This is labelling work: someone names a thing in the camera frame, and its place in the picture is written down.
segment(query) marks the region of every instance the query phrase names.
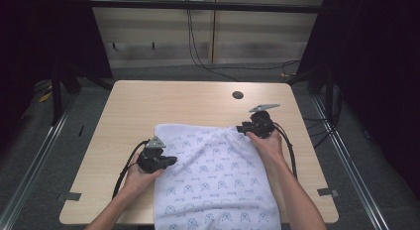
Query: cloth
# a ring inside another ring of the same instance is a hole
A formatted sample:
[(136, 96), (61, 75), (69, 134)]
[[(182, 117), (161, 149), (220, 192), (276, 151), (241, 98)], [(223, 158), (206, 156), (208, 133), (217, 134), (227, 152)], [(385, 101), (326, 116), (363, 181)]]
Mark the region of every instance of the cloth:
[(155, 181), (155, 228), (280, 229), (278, 207), (252, 141), (236, 128), (157, 125), (163, 155), (178, 158)]

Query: white cloth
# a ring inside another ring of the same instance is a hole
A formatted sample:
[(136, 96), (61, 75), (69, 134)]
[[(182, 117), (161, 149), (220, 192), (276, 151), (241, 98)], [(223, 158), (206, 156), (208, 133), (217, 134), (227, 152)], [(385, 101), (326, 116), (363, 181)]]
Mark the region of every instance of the white cloth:
[(280, 229), (263, 162), (235, 128), (157, 125), (163, 155), (178, 158), (155, 181), (155, 228)]

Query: person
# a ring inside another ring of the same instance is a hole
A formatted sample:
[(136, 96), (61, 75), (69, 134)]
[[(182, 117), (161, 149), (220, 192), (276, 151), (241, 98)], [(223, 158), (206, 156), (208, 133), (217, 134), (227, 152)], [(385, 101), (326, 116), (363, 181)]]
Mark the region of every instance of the person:
[[(256, 146), (265, 167), (278, 173), (290, 228), (293, 230), (327, 229), (318, 208), (297, 181), (284, 159), (280, 134), (273, 131), (266, 139), (260, 139), (252, 132), (247, 132), (246, 135)], [(138, 156), (139, 154), (134, 155), (132, 163)], [(112, 229), (124, 209), (162, 172), (163, 170), (145, 173), (138, 165), (130, 167), (121, 190), (85, 229)]]

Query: black bar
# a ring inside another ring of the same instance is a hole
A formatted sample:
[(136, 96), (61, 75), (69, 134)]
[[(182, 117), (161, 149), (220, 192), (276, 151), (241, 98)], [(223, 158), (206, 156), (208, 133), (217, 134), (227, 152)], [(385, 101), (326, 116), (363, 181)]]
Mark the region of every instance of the black bar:
[(255, 11), (318, 14), (338, 9), (322, 6), (282, 5), (282, 4), (245, 4), (198, 1), (147, 1), (147, 0), (25, 0), (31, 5), (42, 6), (88, 6), (95, 8), (133, 8), (133, 9), (181, 9), (181, 10), (220, 10)]

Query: hand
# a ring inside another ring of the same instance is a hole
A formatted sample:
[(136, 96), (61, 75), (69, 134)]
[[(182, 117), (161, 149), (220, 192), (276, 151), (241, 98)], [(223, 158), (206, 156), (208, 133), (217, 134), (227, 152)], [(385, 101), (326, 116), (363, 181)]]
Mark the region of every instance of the hand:
[(247, 132), (246, 135), (256, 145), (257, 150), (262, 158), (268, 160), (284, 159), (281, 145), (281, 136), (277, 130), (274, 130), (267, 138), (261, 139), (252, 132)]
[(137, 196), (145, 191), (149, 184), (163, 173), (163, 170), (157, 170), (153, 173), (143, 172), (139, 165), (136, 164), (138, 157), (138, 153), (134, 154), (130, 162), (131, 166), (127, 171), (126, 181), (124, 182), (124, 186), (122, 188), (122, 190), (124, 189), (124, 191), (128, 191), (128, 193), (133, 196)]

